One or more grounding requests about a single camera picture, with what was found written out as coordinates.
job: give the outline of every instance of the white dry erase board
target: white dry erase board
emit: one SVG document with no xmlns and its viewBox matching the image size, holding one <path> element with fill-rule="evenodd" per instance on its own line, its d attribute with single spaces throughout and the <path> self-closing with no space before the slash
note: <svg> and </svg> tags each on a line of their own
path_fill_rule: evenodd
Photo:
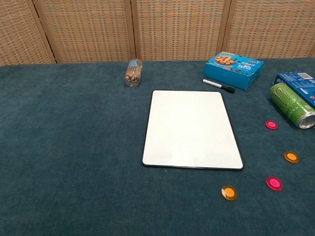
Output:
<svg viewBox="0 0 315 236">
<path fill-rule="evenodd" d="M 241 170 L 243 161 L 221 93 L 153 91 L 142 162 Z"/>
</svg>

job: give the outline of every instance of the green can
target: green can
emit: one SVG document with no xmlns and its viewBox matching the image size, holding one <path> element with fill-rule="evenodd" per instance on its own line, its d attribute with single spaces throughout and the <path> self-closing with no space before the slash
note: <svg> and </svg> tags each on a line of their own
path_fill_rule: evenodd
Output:
<svg viewBox="0 0 315 236">
<path fill-rule="evenodd" d="M 288 85 L 273 85 L 269 97 L 297 127 L 307 129 L 315 125 L 315 110 Z"/>
</svg>

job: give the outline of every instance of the orange magnet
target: orange magnet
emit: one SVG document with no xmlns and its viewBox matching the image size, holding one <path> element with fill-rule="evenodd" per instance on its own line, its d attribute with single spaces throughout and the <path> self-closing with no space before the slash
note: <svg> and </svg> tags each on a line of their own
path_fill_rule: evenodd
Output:
<svg viewBox="0 0 315 236">
<path fill-rule="evenodd" d="M 237 191 L 234 187 L 230 185 L 225 185 L 221 188 L 222 196 L 230 201 L 233 201 L 237 198 Z"/>
<path fill-rule="evenodd" d="M 287 161 L 291 163 L 298 163 L 300 161 L 299 156 L 292 151 L 285 152 L 283 156 Z"/>
</svg>

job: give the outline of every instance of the dry erase marker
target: dry erase marker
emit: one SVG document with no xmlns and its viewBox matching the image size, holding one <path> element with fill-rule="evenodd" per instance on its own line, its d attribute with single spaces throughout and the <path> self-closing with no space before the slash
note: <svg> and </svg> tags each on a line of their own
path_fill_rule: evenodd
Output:
<svg viewBox="0 0 315 236">
<path fill-rule="evenodd" d="M 224 89 L 225 91 L 230 92 L 230 93 L 234 93 L 235 92 L 235 88 L 224 86 L 224 85 L 220 85 L 220 84 L 217 84 L 217 83 L 209 81 L 209 80 L 203 79 L 202 82 L 204 82 L 206 84 L 209 84 L 209 85 L 213 85 L 213 86 L 221 88 L 221 89 Z"/>
</svg>

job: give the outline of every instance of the pink magnet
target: pink magnet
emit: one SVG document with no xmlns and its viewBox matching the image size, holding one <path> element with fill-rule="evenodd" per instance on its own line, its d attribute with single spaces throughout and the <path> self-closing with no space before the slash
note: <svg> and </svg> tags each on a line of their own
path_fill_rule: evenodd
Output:
<svg viewBox="0 0 315 236">
<path fill-rule="evenodd" d="M 278 179 L 277 177 L 268 177 L 266 179 L 266 183 L 268 187 L 271 188 L 272 190 L 280 191 L 283 189 L 283 184 L 281 180 Z"/>
<path fill-rule="evenodd" d="M 277 128 L 278 128 L 277 123 L 275 123 L 275 122 L 272 121 L 272 120 L 266 121 L 266 122 L 265 122 L 265 125 L 266 125 L 269 129 L 277 129 Z"/>
</svg>

